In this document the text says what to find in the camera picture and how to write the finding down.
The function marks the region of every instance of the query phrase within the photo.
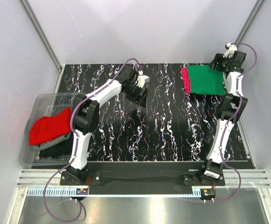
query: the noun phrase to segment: green cloth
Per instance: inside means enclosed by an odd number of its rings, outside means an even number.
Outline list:
[[[224,95],[223,73],[211,70],[207,65],[187,67],[190,80],[190,92],[202,95]]]

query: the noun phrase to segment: plastic bin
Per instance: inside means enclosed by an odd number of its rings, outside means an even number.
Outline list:
[[[37,97],[30,119],[27,121],[24,130],[24,141],[19,156],[19,162],[25,168],[30,166],[63,165],[67,164],[70,156],[60,156],[59,158],[40,158],[40,151],[36,151],[28,144],[29,131],[34,123],[43,116],[54,116],[66,107],[73,106],[72,101],[76,93],[52,93],[43,94]]]

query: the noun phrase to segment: black table surface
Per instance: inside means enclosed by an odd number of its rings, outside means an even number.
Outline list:
[[[89,144],[89,161],[201,161],[216,131],[220,96],[185,94],[181,68],[191,64],[142,64],[150,77],[146,108],[123,94],[100,110]],[[102,86],[119,64],[67,64],[58,92],[90,93]],[[238,127],[229,136],[225,159],[246,161]]]

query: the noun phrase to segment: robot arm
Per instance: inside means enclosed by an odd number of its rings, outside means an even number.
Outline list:
[[[216,111],[217,127],[213,145],[202,168],[197,172],[196,178],[202,184],[211,185],[219,180],[222,175],[225,148],[229,139],[229,134],[235,123],[239,120],[247,99],[242,94],[243,69],[241,66],[246,54],[238,51],[237,47],[228,43],[225,54],[216,54],[214,60],[209,64],[211,69],[217,69],[226,75],[227,93],[223,96]],[[228,121],[235,114],[242,97],[242,104],[236,116]]]
[[[148,89],[144,89],[144,85],[149,82],[149,77],[142,75],[142,71],[126,66],[115,80],[108,79],[107,82],[90,94],[79,93],[73,100],[73,105],[76,107],[79,102],[87,96],[94,95],[91,99],[82,104],[76,112],[73,120],[74,133],[73,149],[76,148],[76,156],[72,150],[70,162],[71,165],[67,168],[67,173],[81,181],[82,176],[86,172],[87,154],[89,141],[93,131],[99,123],[99,110],[112,97],[123,92],[126,98],[130,101],[146,107],[146,97]]]

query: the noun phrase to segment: metal floor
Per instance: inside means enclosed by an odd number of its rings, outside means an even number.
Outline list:
[[[226,198],[234,189],[217,189],[217,198]],[[72,219],[79,206],[65,197],[47,197],[54,215]],[[256,189],[241,189],[225,203],[204,204],[197,198],[131,198],[89,197],[82,201],[86,209],[76,224],[267,224],[267,218]],[[60,223],[49,216],[40,196],[27,196],[20,224]]]

